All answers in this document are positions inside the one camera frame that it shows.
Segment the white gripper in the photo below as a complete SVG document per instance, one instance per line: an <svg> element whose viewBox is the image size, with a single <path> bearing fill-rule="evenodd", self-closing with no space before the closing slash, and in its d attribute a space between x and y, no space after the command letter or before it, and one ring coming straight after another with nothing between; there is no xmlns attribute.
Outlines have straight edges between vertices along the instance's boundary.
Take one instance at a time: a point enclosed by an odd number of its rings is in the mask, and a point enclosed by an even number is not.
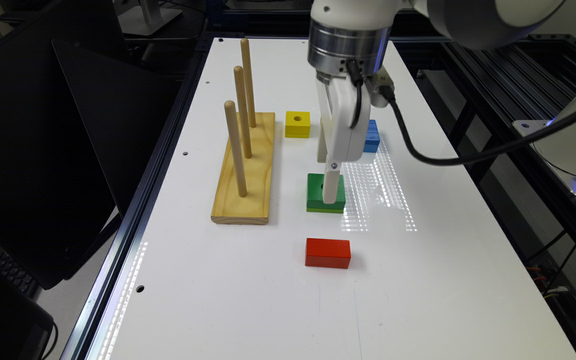
<svg viewBox="0 0 576 360"><path fill-rule="evenodd" d="M387 72L377 72L365 79L360 88L359 120L352 128L357 88L350 77L318 72L316 78L321 114L317 162L326 162L322 200L325 204L334 204L340 179L339 163L354 162L362 157L371 109L373 106L384 108L388 105L379 88L386 86L393 90L394 84Z"/></svg>

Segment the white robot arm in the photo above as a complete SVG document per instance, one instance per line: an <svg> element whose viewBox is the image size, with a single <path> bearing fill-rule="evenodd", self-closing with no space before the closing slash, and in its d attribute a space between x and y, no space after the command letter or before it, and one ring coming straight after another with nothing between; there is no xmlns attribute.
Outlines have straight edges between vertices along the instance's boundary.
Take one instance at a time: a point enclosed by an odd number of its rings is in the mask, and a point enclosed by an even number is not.
<svg viewBox="0 0 576 360"><path fill-rule="evenodd" d="M434 29L470 49L497 48L527 35L563 0L426 0L413 8ZM316 0L311 8L308 62L317 72L320 136L325 166L322 200L337 200L340 170L361 158L370 111L378 105L388 38L402 4L392 0Z"/></svg>

